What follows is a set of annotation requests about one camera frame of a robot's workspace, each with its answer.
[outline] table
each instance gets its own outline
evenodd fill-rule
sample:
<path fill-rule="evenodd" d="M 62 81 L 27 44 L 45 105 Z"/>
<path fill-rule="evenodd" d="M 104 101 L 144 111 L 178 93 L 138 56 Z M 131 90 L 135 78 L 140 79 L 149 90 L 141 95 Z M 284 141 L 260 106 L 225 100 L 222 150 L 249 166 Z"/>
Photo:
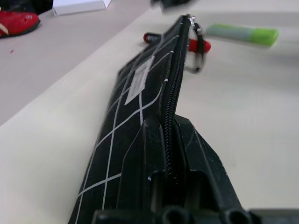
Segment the table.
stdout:
<path fill-rule="evenodd" d="M 220 156 L 246 209 L 299 208 L 299 9 L 291 0 L 246 3 L 202 0 L 166 16 L 149 9 L 6 121 L 0 127 L 1 223 L 67 223 L 117 71 L 144 48 L 145 32 L 161 33 L 185 12 L 203 28 L 220 21 L 279 29 L 271 49 L 209 39 L 202 73 L 185 72 L 177 114 Z M 68 63 L 69 41 L 51 57 L 66 54 Z"/>

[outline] fabric label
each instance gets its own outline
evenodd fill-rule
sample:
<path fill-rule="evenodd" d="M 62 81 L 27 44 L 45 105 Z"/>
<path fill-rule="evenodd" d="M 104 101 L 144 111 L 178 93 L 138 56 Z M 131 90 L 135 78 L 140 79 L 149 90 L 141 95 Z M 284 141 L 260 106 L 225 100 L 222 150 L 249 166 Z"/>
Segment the fabric label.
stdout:
<path fill-rule="evenodd" d="M 129 89 L 128 97 L 125 102 L 127 105 L 136 96 L 138 96 L 145 88 L 145 81 L 148 76 L 151 64 L 153 63 L 155 56 L 150 57 L 147 61 L 143 62 L 136 70 Z"/>

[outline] shoe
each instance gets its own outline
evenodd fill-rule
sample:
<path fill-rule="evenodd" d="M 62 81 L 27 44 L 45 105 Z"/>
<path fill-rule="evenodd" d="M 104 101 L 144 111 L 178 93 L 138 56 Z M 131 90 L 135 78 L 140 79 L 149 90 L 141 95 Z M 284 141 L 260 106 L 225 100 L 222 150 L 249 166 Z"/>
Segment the shoe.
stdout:
<path fill-rule="evenodd" d="M 34 13 L 9 12 L 0 8 L 0 38 L 27 34 L 35 30 L 40 22 Z"/>

